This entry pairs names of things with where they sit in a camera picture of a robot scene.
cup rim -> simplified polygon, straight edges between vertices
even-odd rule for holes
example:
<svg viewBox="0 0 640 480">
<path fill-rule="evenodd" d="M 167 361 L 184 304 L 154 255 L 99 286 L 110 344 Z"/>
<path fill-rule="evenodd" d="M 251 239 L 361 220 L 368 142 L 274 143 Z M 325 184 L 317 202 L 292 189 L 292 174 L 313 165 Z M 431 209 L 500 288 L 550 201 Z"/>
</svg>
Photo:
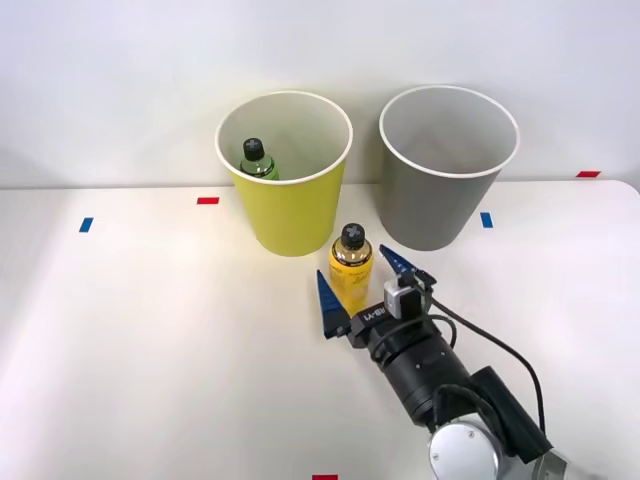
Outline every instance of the cup rim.
<svg viewBox="0 0 640 480">
<path fill-rule="evenodd" d="M 347 140 L 347 145 L 346 145 L 344 151 L 342 152 L 342 154 L 338 157 L 338 159 L 335 162 L 333 162 L 331 165 L 329 165 L 325 169 L 314 173 L 313 175 L 308 175 L 306 177 L 296 178 L 296 179 L 293 179 L 293 180 L 265 180 L 265 179 L 262 179 L 262 178 L 252 177 L 251 175 L 247 175 L 246 173 L 241 172 L 239 169 L 237 169 L 236 167 L 231 165 L 227 161 L 225 156 L 222 154 L 222 151 L 220 149 L 220 131 L 222 130 L 222 126 L 225 124 L 227 119 L 236 110 L 238 110 L 239 108 L 247 105 L 250 102 L 253 102 L 254 100 L 257 100 L 258 98 L 268 97 L 270 95 L 282 95 L 282 94 L 287 94 L 287 95 L 289 95 L 289 94 L 306 95 L 306 96 L 309 96 L 309 97 L 313 97 L 313 98 L 315 98 L 317 100 L 322 100 L 323 102 L 328 103 L 333 108 L 335 108 L 342 115 L 342 118 L 344 118 L 345 122 L 347 123 L 347 127 L 349 129 L 349 139 Z M 337 103 L 332 102 L 328 98 L 325 98 L 325 97 L 323 97 L 321 95 L 317 95 L 317 94 L 311 93 L 311 92 L 303 92 L 301 90 L 278 90 L 278 91 L 275 91 L 275 92 L 269 92 L 269 93 L 266 93 L 266 94 L 263 94 L 263 95 L 258 95 L 258 96 L 252 97 L 252 98 L 250 98 L 248 100 L 245 100 L 244 102 L 236 105 L 233 109 L 231 109 L 224 116 L 224 118 L 220 121 L 220 123 L 216 127 L 214 143 L 215 143 L 215 149 L 216 149 L 216 154 L 218 155 L 218 158 L 220 159 L 220 161 L 224 164 L 225 167 L 227 167 L 227 169 L 232 174 L 238 175 L 239 177 L 242 177 L 245 180 L 250 180 L 250 181 L 255 182 L 255 183 L 262 183 L 264 185 L 298 185 L 300 183 L 310 182 L 311 180 L 315 180 L 316 178 L 319 178 L 319 177 L 322 177 L 322 176 L 326 175 L 331 170 L 334 170 L 336 167 L 338 167 L 338 165 L 340 165 L 344 161 L 344 159 L 347 157 L 347 154 L 351 150 L 351 145 L 353 144 L 353 125 L 351 125 L 351 120 L 349 119 L 349 116 L 345 113 L 345 111 L 342 109 L 342 107 L 340 107 L 340 105 L 338 105 Z"/>
<path fill-rule="evenodd" d="M 438 170 L 433 170 L 427 167 L 423 167 L 422 165 L 418 165 L 415 162 L 412 162 L 411 160 L 409 160 L 408 158 L 406 158 L 404 155 L 400 154 L 400 152 L 398 152 L 393 145 L 391 145 L 391 142 L 389 142 L 389 139 L 387 138 L 387 135 L 384 132 L 384 117 L 387 113 L 387 111 L 389 110 L 389 108 L 400 98 L 404 97 L 405 95 L 409 95 L 410 93 L 413 92 L 417 92 L 419 90 L 429 90 L 429 89 L 450 89 L 450 90 L 458 90 L 458 91 L 462 91 L 462 92 L 467 92 L 467 93 L 471 93 L 473 95 L 476 95 L 477 97 L 480 97 L 484 100 L 487 100 L 489 103 L 492 103 L 493 105 L 495 105 L 496 107 L 498 107 L 502 113 L 504 113 L 507 118 L 509 119 L 509 121 L 511 122 L 511 124 L 513 125 L 513 129 L 515 131 L 516 134 L 516 143 L 513 147 L 513 150 L 511 151 L 511 154 L 507 157 L 506 160 L 504 160 L 502 163 L 496 165 L 495 167 L 492 167 L 488 170 L 483 170 L 480 172 L 474 172 L 474 173 L 448 173 L 448 172 L 440 172 Z M 500 103 L 498 103 L 497 101 L 495 101 L 493 98 L 484 95 L 480 92 L 476 92 L 475 90 L 471 90 L 470 88 L 465 88 L 465 87 L 458 87 L 455 85 L 423 85 L 420 87 L 415 87 L 409 90 L 406 90 L 398 95 L 396 95 L 395 97 L 393 97 L 391 100 L 389 100 L 389 102 L 385 105 L 384 109 L 382 110 L 382 113 L 380 114 L 380 120 L 378 121 L 378 128 L 380 130 L 380 136 L 382 137 L 382 141 L 384 142 L 385 146 L 400 160 L 402 160 L 404 163 L 406 163 L 407 165 L 409 165 L 412 168 L 415 168 L 416 170 L 419 170 L 421 172 L 424 173 L 428 173 L 431 175 L 435 175 L 438 177 L 446 177 L 446 178 L 478 178 L 478 177 L 484 177 L 486 175 L 490 175 L 492 173 L 495 173 L 497 171 L 500 171 L 502 168 L 505 167 L 505 165 L 507 165 L 512 159 L 513 157 L 516 156 L 516 153 L 518 153 L 518 149 L 520 148 L 520 127 L 518 127 L 518 123 L 516 122 L 516 119 L 513 118 L 513 115 L 511 115 L 511 113 L 509 113 L 509 111 L 502 106 Z"/>
</svg>

yellow bottle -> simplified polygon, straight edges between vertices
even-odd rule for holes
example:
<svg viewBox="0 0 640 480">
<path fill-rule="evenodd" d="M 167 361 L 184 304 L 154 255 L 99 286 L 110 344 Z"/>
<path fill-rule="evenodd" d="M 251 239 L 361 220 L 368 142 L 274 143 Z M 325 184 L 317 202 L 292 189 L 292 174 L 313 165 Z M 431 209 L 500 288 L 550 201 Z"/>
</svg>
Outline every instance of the yellow bottle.
<svg viewBox="0 0 640 480">
<path fill-rule="evenodd" d="M 353 316 L 367 306 L 373 249 L 364 228 L 348 223 L 329 252 L 329 280 L 342 306 Z"/>
</svg>

black cable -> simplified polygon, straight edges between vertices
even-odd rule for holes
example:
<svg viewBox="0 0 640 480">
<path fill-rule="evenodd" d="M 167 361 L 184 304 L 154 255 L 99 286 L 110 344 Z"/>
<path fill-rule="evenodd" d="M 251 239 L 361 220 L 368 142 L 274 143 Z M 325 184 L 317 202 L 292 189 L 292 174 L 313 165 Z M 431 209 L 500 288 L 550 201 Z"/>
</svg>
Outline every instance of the black cable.
<svg viewBox="0 0 640 480">
<path fill-rule="evenodd" d="M 498 437 L 500 443 L 502 443 L 502 445 L 508 445 L 507 437 L 505 436 L 504 429 L 502 428 L 502 422 L 500 421 L 500 417 L 496 413 L 495 409 L 476 392 L 469 390 L 468 388 L 461 387 L 460 385 L 440 385 L 433 392 L 433 423 L 436 428 L 441 424 L 439 417 L 440 411 L 442 410 L 442 394 L 445 392 L 458 395 L 459 397 L 463 397 L 473 403 L 484 422 L 493 430 L 496 437 Z"/>
<path fill-rule="evenodd" d="M 414 318 L 413 320 L 409 320 L 408 322 L 401 323 L 400 325 L 392 328 L 382 337 L 380 337 L 380 339 L 373 345 L 373 348 L 371 349 L 371 360 L 378 363 L 379 358 L 376 353 L 378 352 L 382 344 L 389 340 L 389 338 L 393 337 L 398 332 L 401 332 L 406 328 L 412 327 L 422 322 L 426 322 L 427 320 L 442 320 L 443 322 L 447 322 L 451 326 L 451 348 L 453 348 L 453 346 L 456 344 L 456 339 L 458 338 L 458 329 L 456 328 L 455 323 L 453 323 L 450 318 L 447 318 L 444 315 L 428 314 L 423 315 L 419 318 Z"/>
<path fill-rule="evenodd" d="M 484 337 L 485 339 L 489 340 L 490 342 L 493 342 L 496 345 L 498 345 L 503 350 L 509 352 L 511 355 L 516 357 L 520 361 L 520 363 L 522 363 L 524 365 L 524 367 L 529 372 L 529 375 L 531 375 L 531 380 L 533 380 L 533 386 L 534 386 L 534 388 L 536 390 L 536 401 L 538 403 L 538 417 L 539 417 L 540 430 L 542 430 L 542 433 L 546 434 L 547 432 L 546 432 L 546 425 L 545 425 L 545 420 L 544 420 L 544 400 L 542 398 L 542 386 L 540 385 L 540 380 L 538 380 L 538 375 L 536 374 L 536 371 L 533 369 L 533 367 L 527 361 L 527 359 L 524 358 L 520 353 L 518 353 L 516 350 L 511 348 L 509 345 L 504 343 L 499 338 L 494 337 L 490 333 L 485 332 L 480 327 L 475 326 L 470 321 L 465 320 L 464 318 L 462 318 L 460 315 L 458 315 L 453 310 L 450 310 L 449 308 L 447 308 L 444 305 L 442 305 L 435 298 L 431 298 L 431 301 L 442 312 L 444 312 L 445 314 L 449 315 L 451 318 L 453 318 L 454 320 L 458 321 L 459 323 L 461 323 L 462 325 L 467 327 L 472 332 L 477 333 L 481 337 Z"/>
<path fill-rule="evenodd" d="M 449 346 L 451 348 L 456 346 L 456 341 L 458 340 L 458 327 L 455 322 L 451 320 L 449 317 L 445 317 L 444 315 L 429 315 L 432 320 L 440 320 L 445 322 L 451 328 L 451 341 L 449 342 Z"/>
</svg>

black bottle cap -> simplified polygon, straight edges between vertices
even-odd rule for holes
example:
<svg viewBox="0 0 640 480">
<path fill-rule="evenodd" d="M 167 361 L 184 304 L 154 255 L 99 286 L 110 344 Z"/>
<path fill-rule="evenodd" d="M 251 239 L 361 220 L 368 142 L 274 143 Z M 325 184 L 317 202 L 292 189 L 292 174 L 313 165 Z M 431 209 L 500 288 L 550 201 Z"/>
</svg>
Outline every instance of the black bottle cap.
<svg viewBox="0 0 640 480">
<path fill-rule="evenodd" d="M 347 223 L 342 229 L 340 241 L 346 248 L 353 250 L 362 248 L 364 245 L 364 228 L 358 223 Z"/>
<path fill-rule="evenodd" d="M 257 162 L 264 157 L 264 147 L 259 138 L 249 138 L 242 144 L 244 150 L 244 158 Z"/>
</svg>

white table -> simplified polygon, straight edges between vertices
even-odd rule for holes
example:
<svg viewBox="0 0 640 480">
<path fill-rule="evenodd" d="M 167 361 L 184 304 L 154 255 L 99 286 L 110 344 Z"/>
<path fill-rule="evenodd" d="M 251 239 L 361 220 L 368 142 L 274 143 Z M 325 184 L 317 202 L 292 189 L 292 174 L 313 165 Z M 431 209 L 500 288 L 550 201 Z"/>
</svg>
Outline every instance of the white table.
<svg viewBox="0 0 640 480">
<path fill-rule="evenodd" d="M 342 192 L 336 235 L 362 223 L 530 359 L 558 448 L 640 477 L 635 190 L 499 183 L 478 209 L 495 228 L 476 212 L 437 252 L 393 242 L 371 187 Z M 428 432 L 368 354 L 323 338 L 328 245 L 265 251 L 233 189 L 4 191 L 0 231 L 1 479 L 432 478 Z M 372 303 L 391 275 L 376 261 Z M 456 351 L 470 371 L 493 365 L 537 418 L 517 361 L 462 327 Z"/>
</svg>

